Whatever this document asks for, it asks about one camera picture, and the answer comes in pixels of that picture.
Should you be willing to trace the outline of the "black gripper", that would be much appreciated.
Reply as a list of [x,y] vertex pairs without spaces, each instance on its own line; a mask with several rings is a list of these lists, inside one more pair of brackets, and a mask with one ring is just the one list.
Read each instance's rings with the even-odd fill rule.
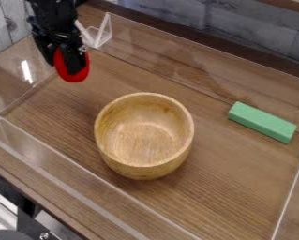
[[86,47],[81,38],[77,6],[81,0],[27,0],[34,14],[28,16],[36,47],[54,66],[57,48],[65,57],[70,75],[77,75],[87,66]]

